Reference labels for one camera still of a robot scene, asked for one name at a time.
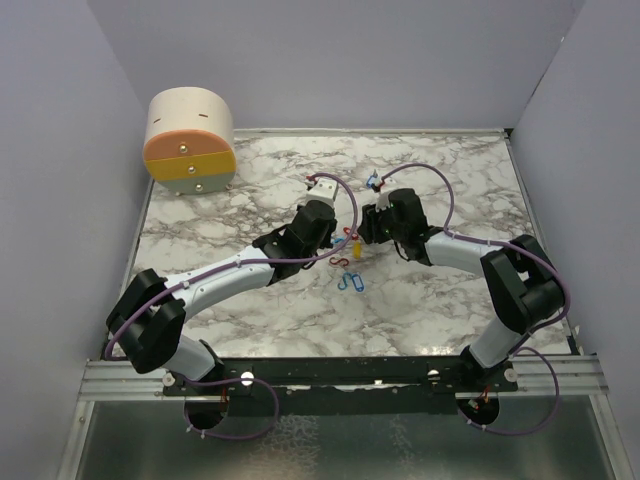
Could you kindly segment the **blue key tag with key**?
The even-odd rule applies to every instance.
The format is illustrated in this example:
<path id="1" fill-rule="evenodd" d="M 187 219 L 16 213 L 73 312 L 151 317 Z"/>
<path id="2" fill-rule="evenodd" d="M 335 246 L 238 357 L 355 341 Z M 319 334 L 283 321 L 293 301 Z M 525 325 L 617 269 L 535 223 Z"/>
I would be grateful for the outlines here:
<path id="1" fill-rule="evenodd" d="M 351 282 L 357 292 L 363 292 L 365 290 L 365 285 L 360 274 L 352 273 Z"/>

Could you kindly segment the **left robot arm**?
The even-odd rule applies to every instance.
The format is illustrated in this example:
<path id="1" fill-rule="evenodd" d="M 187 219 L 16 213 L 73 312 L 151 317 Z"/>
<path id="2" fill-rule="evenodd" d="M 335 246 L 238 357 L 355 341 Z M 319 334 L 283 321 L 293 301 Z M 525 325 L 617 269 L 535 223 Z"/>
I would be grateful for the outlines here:
<path id="1" fill-rule="evenodd" d="M 206 395 L 220 385 L 221 361 L 205 341 L 182 334 L 187 320 L 248 290 L 297 274 L 311 256 L 331 246 L 337 221 L 333 206 L 309 200 L 291 223 L 254 240 L 240 253 L 207 267 L 162 277 L 153 269 L 134 276 L 106 319 L 116 343 L 139 374 L 164 368 L 186 377 Z"/>

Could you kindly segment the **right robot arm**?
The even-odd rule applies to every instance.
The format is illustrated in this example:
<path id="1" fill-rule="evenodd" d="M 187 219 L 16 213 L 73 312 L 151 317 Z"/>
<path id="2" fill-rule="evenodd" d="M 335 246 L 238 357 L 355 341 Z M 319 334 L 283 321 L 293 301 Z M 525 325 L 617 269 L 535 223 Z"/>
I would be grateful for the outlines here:
<path id="1" fill-rule="evenodd" d="M 566 288 L 535 237 L 480 240 L 433 226 L 411 188 L 382 193 L 375 203 L 364 205 L 357 232 L 367 244 L 393 243 L 409 262 L 449 267 L 485 280 L 495 318 L 460 354 L 459 378 L 469 390 L 491 384 L 495 368 L 538 325 L 566 311 Z"/>

